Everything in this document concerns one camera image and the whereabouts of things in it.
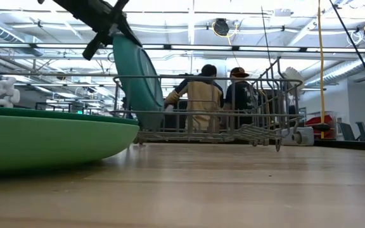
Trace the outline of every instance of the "chair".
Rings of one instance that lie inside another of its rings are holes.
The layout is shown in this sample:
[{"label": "chair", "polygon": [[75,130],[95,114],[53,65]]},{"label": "chair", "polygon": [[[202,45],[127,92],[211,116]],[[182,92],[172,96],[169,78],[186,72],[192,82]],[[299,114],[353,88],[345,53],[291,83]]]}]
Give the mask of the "chair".
[{"label": "chair", "polygon": [[359,127],[360,131],[360,141],[365,142],[365,124],[364,122],[356,122],[357,126]]},{"label": "chair", "polygon": [[339,123],[340,130],[342,130],[343,138],[345,141],[357,141],[354,137],[352,127],[347,123]]}]

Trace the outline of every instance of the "yellow pole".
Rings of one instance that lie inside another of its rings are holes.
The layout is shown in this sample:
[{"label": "yellow pole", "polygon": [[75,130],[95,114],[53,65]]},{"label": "yellow pole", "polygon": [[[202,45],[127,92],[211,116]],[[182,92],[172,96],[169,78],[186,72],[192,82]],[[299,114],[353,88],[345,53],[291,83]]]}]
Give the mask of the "yellow pole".
[{"label": "yellow pole", "polygon": [[[322,42],[322,26],[321,26],[321,0],[318,0],[317,6],[317,27],[319,31],[319,46],[321,48],[321,123],[324,123],[324,91],[323,91],[323,68],[324,68],[324,57],[323,57],[323,42]],[[324,138],[324,132],[321,132],[321,139]]]}]

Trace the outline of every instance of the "black pole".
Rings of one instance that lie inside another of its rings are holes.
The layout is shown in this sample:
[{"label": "black pole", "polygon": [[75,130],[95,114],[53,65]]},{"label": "black pole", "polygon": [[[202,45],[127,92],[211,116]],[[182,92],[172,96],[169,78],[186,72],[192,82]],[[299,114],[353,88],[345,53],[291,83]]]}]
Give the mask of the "black pole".
[{"label": "black pole", "polygon": [[341,23],[341,24],[342,24],[342,26],[343,26],[343,29],[345,30],[345,32],[346,32],[346,34],[347,34],[347,36],[349,37],[349,40],[350,40],[350,41],[351,41],[351,43],[353,44],[353,47],[354,47],[354,49],[355,49],[355,52],[356,52],[356,54],[359,56],[359,59],[360,59],[360,61],[361,61],[362,65],[363,65],[363,67],[364,67],[364,69],[365,69],[365,62],[364,62],[364,60],[363,60],[363,58],[362,58],[362,56],[361,56],[361,54],[360,54],[360,52],[359,52],[359,50],[358,50],[358,48],[357,48],[356,44],[354,43],[354,41],[353,41],[353,39],[352,39],[352,36],[349,34],[349,31],[347,30],[346,25],[343,23],[343,20],[342,20],[342,18],[340,17],[339,12],[337,11],[337,5],[333,4],[332,0],[329,0],[329,1],[330,1],[330,4],[331,4],[331,5],[332,5],[332,7],[333,7],[333,10],[335,10],[335,13],[336,13],[337,17],[339,18],[340,23]]}]

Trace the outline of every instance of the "ceiling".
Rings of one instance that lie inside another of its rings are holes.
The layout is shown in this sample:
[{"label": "ceiling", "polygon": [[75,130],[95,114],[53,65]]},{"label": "ceiling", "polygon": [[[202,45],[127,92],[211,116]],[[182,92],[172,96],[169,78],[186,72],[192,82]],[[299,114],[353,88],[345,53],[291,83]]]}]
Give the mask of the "ceiling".
[{"label": "ceiling", "polygon": [[[114,5],[116,0],[109,0]],[[329,1],[323,1],[322,30],[323,46],[350,47],[347,35],[330,9]],[[338,0],[347,3],[339,10],[347,28],[356,30],[365,25],[365,0]],[[289,9],[290,16],[279,16],[279,9]],[[249,0],[130,0],[124,8],[127,20],[143,44],[194,44],[228,46],[227,38],[218,37],[207,25],[216,18],[226,18],[235,34],[231,37],[233,46],[296,46],[319,47],[317,28],[313,21],[317,15],[316,0],[263,0],[263,5]],[[36,0],[0,0],[0,25],[21,37],[36,37],[45,43],[88,43],[95,33],[81,21],[58,6],[52,0],[43,5]],[[300,32],[311,26],[307,32]],[[365,47],[365,38],[354,36],[360,47]],[[41,72],[106,73],[108,77],[95,77],[94,82],[113,84],[109,75],[117,73],[116,66],[108,61],[110,52],[100,51],[96,60],[82,59],[81,49],[45,49],[37,57]],[[213,59],[226,60],[226,72],[241,66],[257,77],[268,66],[266,53],[232,53],[231,51],[168,51],[148,50],[149,56],[159,74],[197,73]],[[271,52],[274,59],[279,53]],[[15,62],[32,67],[34,56],[0,49],[0,55]],[[294,67],[307,79],[319,73],[317,54],[281,54],[281,68]],[[326,54],[325,66],[331,67],[344,60],[357,59],[354,54]],[[164,81],[168,85],[178,84],[176,79]]]}]

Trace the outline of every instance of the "white figurine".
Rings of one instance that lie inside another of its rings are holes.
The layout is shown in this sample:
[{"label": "white figurine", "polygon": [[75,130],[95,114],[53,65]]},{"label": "white figurine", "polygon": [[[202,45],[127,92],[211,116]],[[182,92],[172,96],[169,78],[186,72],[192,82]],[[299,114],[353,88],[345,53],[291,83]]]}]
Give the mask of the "white figurine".
[{"label": "white figurine", "polygon": [[17,104],[20,100],[20,92],[13,85],[16,82],[16,78],[8,77],[6,79],[0,80],[0,96],[7,95],[4,99],[0,99],[0,106],[13,108],[13,104]]}]

